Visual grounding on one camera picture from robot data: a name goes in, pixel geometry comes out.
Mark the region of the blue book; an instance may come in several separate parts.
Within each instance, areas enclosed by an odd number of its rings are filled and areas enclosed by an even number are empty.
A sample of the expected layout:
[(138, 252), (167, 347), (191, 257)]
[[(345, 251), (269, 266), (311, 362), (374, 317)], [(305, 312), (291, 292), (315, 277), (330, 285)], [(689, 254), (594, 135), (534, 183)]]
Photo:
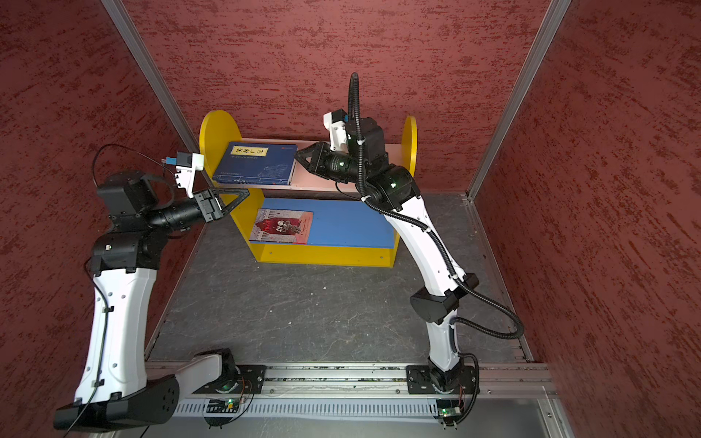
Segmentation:
[(295, 144), (230, 142), (213, 180), (219, 184), (289, 185), (297, 151)]

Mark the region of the red Hamlet picture book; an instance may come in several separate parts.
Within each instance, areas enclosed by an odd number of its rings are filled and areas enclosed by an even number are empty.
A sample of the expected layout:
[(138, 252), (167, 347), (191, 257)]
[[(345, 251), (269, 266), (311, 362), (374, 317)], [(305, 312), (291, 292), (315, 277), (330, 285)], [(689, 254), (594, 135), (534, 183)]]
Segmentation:
[(306, 245), (309, 242), (312, 221), (312, 212), (261, 208), (257, 212), (249, 241)]

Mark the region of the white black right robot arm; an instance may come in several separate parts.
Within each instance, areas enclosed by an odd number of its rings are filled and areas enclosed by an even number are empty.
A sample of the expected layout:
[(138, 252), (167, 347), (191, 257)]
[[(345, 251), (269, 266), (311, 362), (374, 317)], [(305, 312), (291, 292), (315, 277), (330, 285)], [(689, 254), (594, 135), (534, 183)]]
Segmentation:
[(310, 174), (334, 184), (353, 184), (361, 201), (380, 209), (418, 266), (424, 286), (410, 298), (426, 323), (429, 339), (429, 379), (440, 393), (457, 388), (467, 367), (456, 351), (456, 334), (450, 321), (456, 317), (463, 288), (476, 277), (467, 274), (444, 248), (429, 218), (425, 201), (414, 180), (417, 159), (416, 119), (403, 127), (402, 150), (397, 164), (390, 161), (382, 128), (371, 118), (361, 123), (364, 151), (355, 124), (339, 109), (324, 115), (330, 138), (297, 152), (297, 162)]

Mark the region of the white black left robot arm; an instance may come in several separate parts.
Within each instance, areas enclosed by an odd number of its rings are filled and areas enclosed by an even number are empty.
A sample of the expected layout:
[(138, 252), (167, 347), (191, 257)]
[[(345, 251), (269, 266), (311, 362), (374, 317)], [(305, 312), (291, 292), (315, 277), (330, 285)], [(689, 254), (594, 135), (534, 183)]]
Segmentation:
[(72, 403), (59, 408), (53, 426), (105, 433), (168, 422), (184, 396), (211, 386), (238, 392), (245, 383), (228, 349), (197, 355), (175, 373), (151, 380), (145, 368), (145, 334), (162, 252), (176, 231), (230, 215), (248, 198), (231, 190), (223, 202), (206, 189), (162, 204), (157, 176), (139, 171), (111, 175), (97, 188), (111, 229), (92, 248), (86, 272), (94, 288), (91, 343)]

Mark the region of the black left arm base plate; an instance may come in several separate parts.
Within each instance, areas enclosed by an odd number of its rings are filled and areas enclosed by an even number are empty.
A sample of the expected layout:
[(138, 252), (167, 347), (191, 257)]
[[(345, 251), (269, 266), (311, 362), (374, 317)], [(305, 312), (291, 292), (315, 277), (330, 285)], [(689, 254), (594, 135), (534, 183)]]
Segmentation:
[(195, 391), (195, 394), (215, 394), (222, 396), (260, 394), (265, 382), (268, 367), (262, 364), (237, 365), (237, 377), (227, 378), (222, 383), (208, 383)]

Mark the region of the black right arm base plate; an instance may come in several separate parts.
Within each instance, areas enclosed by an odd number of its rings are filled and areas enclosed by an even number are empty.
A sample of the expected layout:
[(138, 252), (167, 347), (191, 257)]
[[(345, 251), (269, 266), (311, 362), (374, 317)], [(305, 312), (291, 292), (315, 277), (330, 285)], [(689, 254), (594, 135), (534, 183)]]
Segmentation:
[(433, 363), (408, 365), (405, 370), (410, 394), (473, 394), (478, 387), (475, 367), (463, 362), (451, 370), (440, 370)]

